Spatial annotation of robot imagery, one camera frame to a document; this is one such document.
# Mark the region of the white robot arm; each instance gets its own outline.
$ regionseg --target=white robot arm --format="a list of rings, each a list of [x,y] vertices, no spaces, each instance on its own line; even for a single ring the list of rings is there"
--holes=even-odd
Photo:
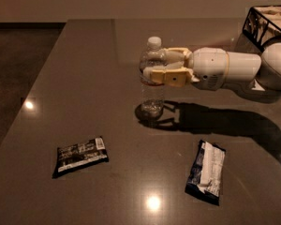
[[[226,88],[238,96],[271,103],[281,97],[281,43],[269,46],[261,56],[225,52],[217,48],[165,49],[166,66],[147,67],[143,75],[154,83],[201,90]]]

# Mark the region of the box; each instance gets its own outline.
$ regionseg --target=box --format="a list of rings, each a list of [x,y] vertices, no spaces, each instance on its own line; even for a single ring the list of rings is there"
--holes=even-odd
[[[269,45],[281,42],[281,6],[251,7],[244,22],[243,34],[261,52]]]

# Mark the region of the plastic bottle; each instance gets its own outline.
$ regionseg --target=plastic bottle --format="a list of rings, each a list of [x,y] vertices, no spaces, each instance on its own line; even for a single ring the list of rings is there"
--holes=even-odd
[[[163,113],[164,105],[164,84],[152,82],[143,71],[147,67],[165,66],[167,57],[162,48],[160,37],[149,37],[147,49],[140,57],[140,81],[141,81],[141,113],[143,118],[157,119]]]

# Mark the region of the wall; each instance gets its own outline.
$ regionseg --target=wall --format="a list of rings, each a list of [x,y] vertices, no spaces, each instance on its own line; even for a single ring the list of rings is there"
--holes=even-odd
[[[94,18],[244,18],[281,0],[0,0],[0,23]]]

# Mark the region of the snack bar wrapper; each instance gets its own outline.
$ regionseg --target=snack bar wrapper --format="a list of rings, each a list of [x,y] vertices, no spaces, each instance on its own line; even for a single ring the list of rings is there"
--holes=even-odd
[[[109,157],[102,137],[57,148],[57,162],[52,178],[74,172],[99,162],[108,162]]]
[[[226,150],[200,141],[196,160],[186,182],[185,192],[211,204],[219,205],[221,175]]]

